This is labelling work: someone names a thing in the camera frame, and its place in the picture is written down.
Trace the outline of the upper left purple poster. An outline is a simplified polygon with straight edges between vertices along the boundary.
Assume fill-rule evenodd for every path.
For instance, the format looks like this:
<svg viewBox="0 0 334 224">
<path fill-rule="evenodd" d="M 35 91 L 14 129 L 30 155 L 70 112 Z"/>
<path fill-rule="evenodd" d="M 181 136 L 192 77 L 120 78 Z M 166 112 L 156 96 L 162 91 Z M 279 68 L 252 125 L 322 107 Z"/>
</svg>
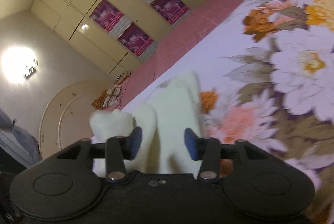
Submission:
<svg viewBox="0 0 334 224">
<path fill-rule="evenodd" d="M 123 17 L 124 14 L 107 0 L 102 0 L 89 16 L 107 32 L 110 32 Z"/>
</svg>

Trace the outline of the lower right purple poster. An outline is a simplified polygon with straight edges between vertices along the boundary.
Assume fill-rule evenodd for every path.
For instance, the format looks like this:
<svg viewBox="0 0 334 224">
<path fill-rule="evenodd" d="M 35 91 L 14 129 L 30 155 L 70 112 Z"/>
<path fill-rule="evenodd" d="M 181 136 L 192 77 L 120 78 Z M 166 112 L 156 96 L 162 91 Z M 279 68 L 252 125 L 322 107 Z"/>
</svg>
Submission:
<svg viewBox="0 0 334 224">
<path fill-rule="evenodd" d="M 170 25 L 176 24 L 189 12 L 189 8 L 181 0 L 154 0 L 151 6 Z"/>
</svg>

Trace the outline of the blue grey curtain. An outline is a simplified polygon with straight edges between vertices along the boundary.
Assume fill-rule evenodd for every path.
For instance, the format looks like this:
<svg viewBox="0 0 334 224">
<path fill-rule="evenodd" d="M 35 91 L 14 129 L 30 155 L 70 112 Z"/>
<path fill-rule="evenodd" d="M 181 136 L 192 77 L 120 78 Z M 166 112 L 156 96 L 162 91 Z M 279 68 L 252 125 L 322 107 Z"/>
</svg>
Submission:
<svg viewBox="0 0 334 224">
<path fill-rule="evenodd" d="M 1 109 L 1 148 L 24 167 L 41 161 L 37 140 Z"/>
</svg>

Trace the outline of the cream knit sweater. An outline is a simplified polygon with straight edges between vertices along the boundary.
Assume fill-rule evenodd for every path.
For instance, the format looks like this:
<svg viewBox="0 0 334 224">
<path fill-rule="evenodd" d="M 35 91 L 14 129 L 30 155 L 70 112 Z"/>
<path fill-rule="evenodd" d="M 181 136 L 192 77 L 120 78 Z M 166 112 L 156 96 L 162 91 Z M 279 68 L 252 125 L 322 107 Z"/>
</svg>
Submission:
<svg viewBox="0 0 334 224">
<path fill-rule="evenodd" d="M 94 143 L 142 129 L 137 156 L 125 161 L 128 172 L 196 175 L 199 171 L 200 162 L 192 160 L 184 138 L 187 128 L 201 134 L 200 87 L 194 72 L 162 83 L 131 113 L 119 109 L 94 112 L 89 125 Z"/>
</svg>

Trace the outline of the wall lamp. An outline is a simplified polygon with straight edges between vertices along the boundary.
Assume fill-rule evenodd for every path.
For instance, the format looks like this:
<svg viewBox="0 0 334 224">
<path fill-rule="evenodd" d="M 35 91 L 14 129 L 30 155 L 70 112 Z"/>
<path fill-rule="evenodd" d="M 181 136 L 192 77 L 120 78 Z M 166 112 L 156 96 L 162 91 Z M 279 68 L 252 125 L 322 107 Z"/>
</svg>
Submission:
<svg viewBox="0 0 334 224">
<path fill-rule="evenodd" d="M 24 68 L 23 77 L 29 79 L 35 72 L 38 66 L 38 60 L 35 58 L 30 61 Z"/>
</svg>

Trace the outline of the lilac floral bed blanket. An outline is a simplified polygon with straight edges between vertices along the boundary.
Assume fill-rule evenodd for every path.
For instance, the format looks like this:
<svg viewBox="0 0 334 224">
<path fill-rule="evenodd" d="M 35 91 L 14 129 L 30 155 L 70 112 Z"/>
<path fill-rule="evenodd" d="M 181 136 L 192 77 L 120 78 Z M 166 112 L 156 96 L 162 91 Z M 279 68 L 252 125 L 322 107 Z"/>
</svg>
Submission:
<svg viewBox="0 0 334 224">
<path fill-rule="evenodd" d="M 333 223 L 333 0 L 245 0 L 125 111 L 188 72 L 203 136 L 247 140 L 303 171 L 316 191 L 308 217 Z"/>
</svg>

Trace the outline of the pink checked bedsheet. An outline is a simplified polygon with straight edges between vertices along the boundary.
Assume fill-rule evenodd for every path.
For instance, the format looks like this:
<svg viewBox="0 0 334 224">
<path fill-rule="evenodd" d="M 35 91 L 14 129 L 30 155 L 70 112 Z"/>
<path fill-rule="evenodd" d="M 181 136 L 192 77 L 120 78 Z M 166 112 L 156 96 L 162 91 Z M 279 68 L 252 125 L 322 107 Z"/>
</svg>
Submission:
<svg viewBox="0 0 334 224">
<path fill-rule="evenodd" d="M 122 84 L 121 96 L 111 108 L 123 109 L 222 23 L 243 0 L 206 0 L 192 10 L 160 42 L 149 59 Z"/>
</svg>

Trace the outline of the orange patterned pillow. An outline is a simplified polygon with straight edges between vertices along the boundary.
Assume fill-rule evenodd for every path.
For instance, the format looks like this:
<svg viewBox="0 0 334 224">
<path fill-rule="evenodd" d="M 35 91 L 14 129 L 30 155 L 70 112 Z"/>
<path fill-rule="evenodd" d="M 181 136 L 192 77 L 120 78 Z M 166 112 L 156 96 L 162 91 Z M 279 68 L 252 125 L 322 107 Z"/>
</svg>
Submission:
<svg viewBox="0 0 334 224">
<path fill-rule="evenodd" d="M 101 95 L 91 103 L 96 110 L 105 110 L 115 105 L 121 98 L 123 83 L 131 76 L 131 71 L 126 70 L 118 76 L 115 85 L 103 90 Z"/>
</svg>

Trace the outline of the cream curved headboard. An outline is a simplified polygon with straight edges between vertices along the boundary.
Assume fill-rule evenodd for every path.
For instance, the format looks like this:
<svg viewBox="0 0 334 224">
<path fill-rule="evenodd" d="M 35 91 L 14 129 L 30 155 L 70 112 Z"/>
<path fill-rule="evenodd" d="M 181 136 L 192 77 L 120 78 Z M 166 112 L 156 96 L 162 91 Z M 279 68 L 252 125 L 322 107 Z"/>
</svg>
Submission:
<svg viewBox="0 0 334 224">
<path fill-rule="evenodd" d="M 65 87 L 51 99 L 43 113 L 38 133 L 43 159 L 93 136 L 89 125 L 89 118 L 95 112 L 92 103 L 110 86 L 111 82 L 105 80 L 80 81 Z"/>
</svg>

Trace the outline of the lower left purple poster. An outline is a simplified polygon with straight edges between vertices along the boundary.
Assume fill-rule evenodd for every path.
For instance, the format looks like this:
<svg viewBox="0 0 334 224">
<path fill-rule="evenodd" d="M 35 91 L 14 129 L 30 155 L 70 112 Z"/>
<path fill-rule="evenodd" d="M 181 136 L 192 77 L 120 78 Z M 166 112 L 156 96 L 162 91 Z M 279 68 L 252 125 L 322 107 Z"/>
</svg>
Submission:
<svg viewBox="0 0 334 224">
<path fill-rule="evenodd" d="M 148 48 L 154 40 L 143 32 L 134 23 L 130 24 L 120 35 L 118 41 L 122 43 L 134 55 L 139 57 Z"/>
</svg>

